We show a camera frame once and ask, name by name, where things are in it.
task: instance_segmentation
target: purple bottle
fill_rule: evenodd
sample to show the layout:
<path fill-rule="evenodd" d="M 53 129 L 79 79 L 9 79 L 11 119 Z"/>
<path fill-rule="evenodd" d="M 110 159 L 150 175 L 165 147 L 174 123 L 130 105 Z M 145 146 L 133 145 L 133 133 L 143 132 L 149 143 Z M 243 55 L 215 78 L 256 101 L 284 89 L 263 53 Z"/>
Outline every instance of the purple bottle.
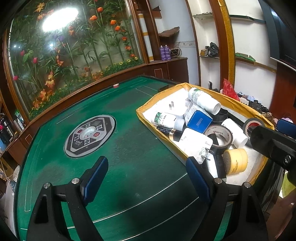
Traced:
<path fill-rule="evenodd" d="M 165 46 L 165 59 L 170 60 L 170 48 L 167 45 Z"/>
<path fill-rule="evenodd" d="M 159 50 L 160 50 L 161 60 L 162 60 L 162 61 L 163 61 L 163 60 L 166 60 L 166 58 L 165 58 L 165 47 L 163 47 L 163 46 L 161 45 L 161 47 L 159 48 Z"/>

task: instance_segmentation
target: green table surface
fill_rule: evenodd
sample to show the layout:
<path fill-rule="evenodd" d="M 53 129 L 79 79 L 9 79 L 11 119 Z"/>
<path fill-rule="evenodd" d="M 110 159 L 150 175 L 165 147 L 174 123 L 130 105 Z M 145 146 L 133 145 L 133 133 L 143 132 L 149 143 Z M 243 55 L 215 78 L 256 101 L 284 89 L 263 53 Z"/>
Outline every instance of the green table surface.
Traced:
<path fill-rule="evenodd" d="M 105 241 L 191 239 L 207 206 L 198 199 L 185 166 L 136 115 L 136 109 L 165 85 L 137 77 L 79 102 L 40 128 L 18 180 L 15 221 L 21 240 L 26 240 L 42 185 L 80 177 L 99 156 L 107 157 L 109 169 L 87 210 Z M 116 119 L 109 140 L 87 156 L 67 156 L 64 144 L 71 131 L 102 114 Z M 79 240 L 67 204 L 62 206 L 71 238 Z"/>

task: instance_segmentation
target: glass panel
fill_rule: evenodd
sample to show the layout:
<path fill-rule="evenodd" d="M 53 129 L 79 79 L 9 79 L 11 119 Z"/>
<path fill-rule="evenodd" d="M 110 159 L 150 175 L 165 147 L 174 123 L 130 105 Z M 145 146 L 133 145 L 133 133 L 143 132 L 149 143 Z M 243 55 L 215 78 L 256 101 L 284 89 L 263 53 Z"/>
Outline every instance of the glass panel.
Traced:
<path fill-rule="evenodd" d="M 124 0 L 30 1 L 14 18 L 8 54 L 30 119 L 71 92 L 142 63 Z"/>

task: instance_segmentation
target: black tape roll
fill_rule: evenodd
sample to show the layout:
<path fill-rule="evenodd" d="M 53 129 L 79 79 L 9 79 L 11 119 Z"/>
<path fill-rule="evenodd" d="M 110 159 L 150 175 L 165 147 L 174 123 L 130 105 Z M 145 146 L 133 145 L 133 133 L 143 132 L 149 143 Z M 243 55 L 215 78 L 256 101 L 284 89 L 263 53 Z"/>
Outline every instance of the black tape roll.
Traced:
<path fill-rule="evenodd" d="M 212 117 L 212 119 L 213 119 L 212 123 L 214 125 L 221 125 L 222 122 L 228 118 L 228 110 L 225 110 L 222 108 L 220 109 L 219 113 L 216 115 L 213 115 L 209 112 L 208 112 L 208 114 L 210 115 L 210 117 Z"/>
<path fill-rule="evenodd" d="M 211 134 L 219 134 L 219 135 L 223 136 L 226 140 L 226 144 L 224 144 L 224 145 L 214 144 L 215 138 L 217 139 L 217 137 L 216 136 L 214 137 Z M 208 136 L 209 138 L 211 138 L 213 140 L 213 145 L 211 147 L 211 150 L 216 155 L 222 155 L 224 153 L 224 151 L 229 149 L 229 147 L 233 141 L 233 136 L 232 136 L 230 130 L 228 130 L 226 127 L 220 126 L 220 125 L 210 125 L 206 129 L 206 131 L 204 132 L 204 135 Z"/>
<path fill-rule="evenodd" d="M 251 130 L 248 131 L 248 128 L 250 127 L 257 127 L 257 126 L 265 126 L 264 122 L 262 120 L 259 120 L 258 118 L 250 118 L 247 119 L 242 127 L 242 130 L 244 134 L 248 137 L 248 141 L 246 145 L 248 147 L 252 147 L 252 144 L 250 142 L 250 137 L 251 137 Z"/>

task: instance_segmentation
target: white plastic bottle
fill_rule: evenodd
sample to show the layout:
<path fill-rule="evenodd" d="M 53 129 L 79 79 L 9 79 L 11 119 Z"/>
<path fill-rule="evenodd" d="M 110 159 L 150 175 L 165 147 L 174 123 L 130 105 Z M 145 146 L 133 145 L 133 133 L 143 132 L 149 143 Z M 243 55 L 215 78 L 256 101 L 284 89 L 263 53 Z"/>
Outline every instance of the white plastic bottle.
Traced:
<path fill-rule="evenodd" d="M 151 123 L 155 126 L 164 126 L 167 128 L 183 131 L 185 120 L 177 118 L 166 112 L 155 112 L 151 117 Z"/>
<path fill-rule="evenodd" d="M 243 148 L 248 141 L 248 137 L 244 134 L 243 130 L 229 118 L 223 121 L 221 125 L 231 131 L 233 136 L 232 144 L 238 149 Z"/>
<path fill-rule="evenodd" d="M 198 88 L 190 89 L 188 92 L 188 99 L 213 115 L 218 114 L 221 108 L 219 101 L 215 100 L 209 94 Z"/>

